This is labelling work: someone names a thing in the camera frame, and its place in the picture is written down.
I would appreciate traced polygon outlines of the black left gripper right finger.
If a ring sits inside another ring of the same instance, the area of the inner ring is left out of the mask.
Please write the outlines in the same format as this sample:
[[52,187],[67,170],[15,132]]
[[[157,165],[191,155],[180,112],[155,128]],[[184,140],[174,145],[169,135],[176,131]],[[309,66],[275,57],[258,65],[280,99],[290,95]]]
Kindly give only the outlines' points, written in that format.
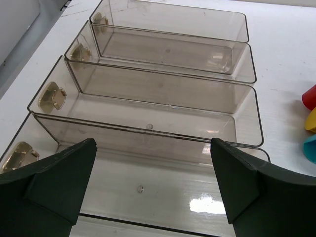
[[213,138],[211,158],[229,224],[238,237],[314,237],[316,179]]

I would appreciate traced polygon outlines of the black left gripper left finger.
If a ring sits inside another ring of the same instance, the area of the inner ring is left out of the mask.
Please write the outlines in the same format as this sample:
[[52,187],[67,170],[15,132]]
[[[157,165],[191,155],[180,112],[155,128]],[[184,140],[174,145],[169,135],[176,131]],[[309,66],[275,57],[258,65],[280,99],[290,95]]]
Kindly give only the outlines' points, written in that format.
[[68,237],[76,225],[97,145],[85,139],[0,176],[2,237]]

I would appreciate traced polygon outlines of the teal frog lego brick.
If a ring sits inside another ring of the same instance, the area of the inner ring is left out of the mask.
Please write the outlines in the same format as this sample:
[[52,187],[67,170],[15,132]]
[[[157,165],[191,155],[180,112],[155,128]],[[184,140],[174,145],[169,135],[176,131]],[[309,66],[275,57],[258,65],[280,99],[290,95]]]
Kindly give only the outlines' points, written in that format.
[[310,162],[316,163],[316,134],[304,141],[303,153]]

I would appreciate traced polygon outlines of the yellow curved lego brick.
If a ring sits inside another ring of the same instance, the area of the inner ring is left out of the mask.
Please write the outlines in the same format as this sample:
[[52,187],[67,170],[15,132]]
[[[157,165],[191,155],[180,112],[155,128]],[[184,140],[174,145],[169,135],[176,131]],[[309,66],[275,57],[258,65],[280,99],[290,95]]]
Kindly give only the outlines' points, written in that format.
[[316,108],[314,108],[308,115],[305,122],[305,129],[307,131],[316,133]]

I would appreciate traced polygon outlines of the red curved lego brick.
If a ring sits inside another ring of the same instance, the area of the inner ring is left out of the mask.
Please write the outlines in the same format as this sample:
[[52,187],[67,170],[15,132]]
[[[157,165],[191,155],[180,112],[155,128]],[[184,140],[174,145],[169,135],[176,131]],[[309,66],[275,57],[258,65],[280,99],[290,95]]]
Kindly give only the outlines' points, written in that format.
[[302,102],[311,111],[316,107],[316,85],[302,94]]

